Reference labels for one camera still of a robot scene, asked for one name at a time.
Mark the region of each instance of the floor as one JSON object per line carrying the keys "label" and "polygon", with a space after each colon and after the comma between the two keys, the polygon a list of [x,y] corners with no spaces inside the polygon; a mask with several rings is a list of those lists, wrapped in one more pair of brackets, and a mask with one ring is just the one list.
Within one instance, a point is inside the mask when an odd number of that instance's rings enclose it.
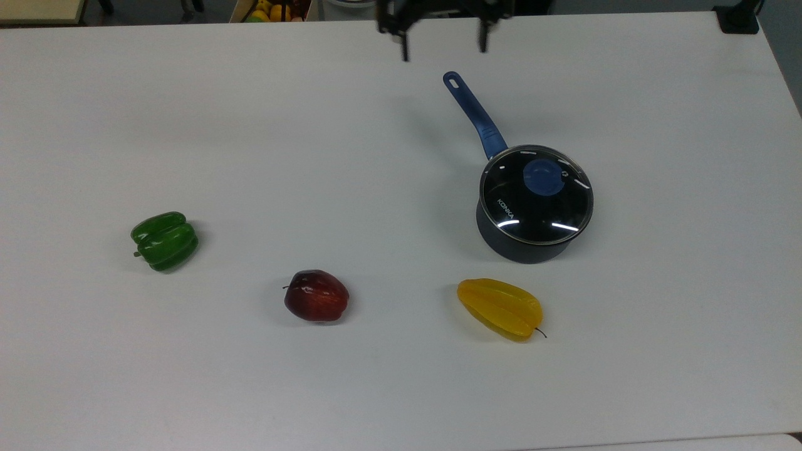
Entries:
{"label": "floor", "polygon": [[[112,0],[105,15],[97,0],[87,0],[85,21],[91,26],[162,25],[228,22],[237,0],[204,0],[205,11],[186,14],[180,0]],[[661,11],[703,11],[736,0],[554,0],[552,14],[615,14]],[[331,11],[336,6],[326,5]],[[802,114],[802,2],[766,0],[760,22],[780,65],[788,89]]]}

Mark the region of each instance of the blue handle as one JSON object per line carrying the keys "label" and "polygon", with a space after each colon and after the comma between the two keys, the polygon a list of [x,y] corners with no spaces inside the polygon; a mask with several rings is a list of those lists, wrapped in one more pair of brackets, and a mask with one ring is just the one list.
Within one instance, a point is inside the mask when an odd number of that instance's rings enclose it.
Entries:
{"label": "blue handle", "polygon": [[456,72],[446,72],[443,75],[443,83],[456,99],[456,102],[462,107],[462,111],[468,115],[468,118],[473,122],[476,131],[479,132],[479,138],[482,139],[482,147],[484,147],[484,154],[488,156],[488,160],[496,156],[496,154],[507,148],[507,143],[501,137],[499,129],[493,123],[488,113],[482,108],[479,100],[473,95],[468,85],[462,80],[460,74]]}

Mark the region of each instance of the pot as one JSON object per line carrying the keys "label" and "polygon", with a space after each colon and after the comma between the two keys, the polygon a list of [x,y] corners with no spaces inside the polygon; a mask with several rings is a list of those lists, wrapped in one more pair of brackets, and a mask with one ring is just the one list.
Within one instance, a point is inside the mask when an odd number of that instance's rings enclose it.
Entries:
{"label": "pot", "polygon": [[514,262],[539,263],[557,256],[582,233],[593,213],[593,189],[585,171],[553,148],[508,148],[460,75],[448,72],[443,82],[476,127],[488,158],[476,205],[482,238]]}

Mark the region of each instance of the yellow fruit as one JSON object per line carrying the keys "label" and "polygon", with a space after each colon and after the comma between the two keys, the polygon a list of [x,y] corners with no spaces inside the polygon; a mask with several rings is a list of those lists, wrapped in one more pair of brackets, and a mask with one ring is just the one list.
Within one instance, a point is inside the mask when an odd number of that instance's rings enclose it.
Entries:
{"label": "yellow fruit", "polygon": [[270,14],[270,8],[273,7],[273,4],[268,2],[267,0],[259,0],[256,4],[256,9],[259,11],[265,11],[267,14]]}
{"label": "yellow fruit", "polygon": [[261,20],[263,22],[270,22],[270,18],[267,17],[267,14],[265,13],[265,11],[262,11],[262,10],[255,10],[253,13],[251,13],[251,15],[249,17],[258,18],[259,20]]}
{"label": "yellow fruit", "polygon": [[498,280],[464,280],[456,295],[474,318],[507,339],[525,341],[543,321],[541,303],[534,296]]}
{"label": "yellow fruit", "polygon": [[[290,14],[290,6],[287,6],[287,12],[285,13],[285,21],[289,22],[292,20],[292,15]],[[281,22],[282,21],[282,6],[281,5],[273,5],[270,8],[270,20],[273,22]]]}

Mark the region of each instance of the lid rim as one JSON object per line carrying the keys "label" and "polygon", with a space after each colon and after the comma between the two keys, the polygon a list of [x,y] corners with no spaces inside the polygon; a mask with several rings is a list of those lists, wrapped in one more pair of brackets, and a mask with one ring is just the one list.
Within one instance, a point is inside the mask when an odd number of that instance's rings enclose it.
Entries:
{"label": "lid rim", "polygon": [[[488,172],[490,171],[490,168],[496,163],[496,161],[499,160],[501,157],[507,156],[510,153],[519,152],[521,150],[537,150],[537,151],[547,152],[547,153],[553,154],[554,156],[557,156],[558,158],[560,158],[562,160],[565,160],[566,162],[568,162],[571,166],[573,166],[577,170],[577,173],[579,174],[579,176],[582,179],[581,181],[585,182],[590,187],[589,194],[588,194],[588,210],[587,210],[587,213],[585,214],[585,217],[582,219],[582,223],[577,227],[578,230],[576,232],[572,232],[570,235],[567,235],[567,236],[565,236],[563,238],[560,238],[558,240],[552,240],[552,241],[548,241],[548,242],[535,242],[535,241],[529,241],[529,240],[526,240],[526,239],[523,239],[523,238],[520,238],[520,237],[513,236],[508,231],[506,231],[504,229],[501,229],[498,225],[496,225],[496,222],[493,221],[492,216],[490,214],[490,210],[488,209],[488,206],[487,206],[487,202],[486,202],[486,200],[484,198],[484,190],[483,190],[484,183],[485,183],[485,181],[487,179]],[[593,216],[593,186],[590,184],[590,180],[588,180],[588,176],[587,176],[587,174],[585,174],[585,171],[581,168],[581,166],[578,165],[574,160],[572,160],[569,156],[565,155],[564,153],[559,152],[559,151],[557,151],[557,150],[555,150],[553,148],[546,147],[544,145],[521,144],[521,145],[513,146],[513,147],[508,148],[508,149],[506,149],[506,150],[504,150],[502,152],[497,153],[484,166],[484,171],[482,172],[482,177],[481,177],[481,179],[479,181],[479,203],[480,203],[480,205],[482,205],[482,210],[484,211],[484,216],[493,224],[493,227],[494,227],[495,230],[498,230],[499,232],[503,233],[504,235],[512,238],[513,240],[515,240],[517,242],[525,244],[525,245],[542,246],[542,247],[555,246],[555,245],[558,245],[558,244],[565,243],[565,242],[568,242],[570,240],[573,240],[574,238],[577,237],[577,235],[581,234],[582,231],[585,230],[587,225],[590,223],[590,217]]]}

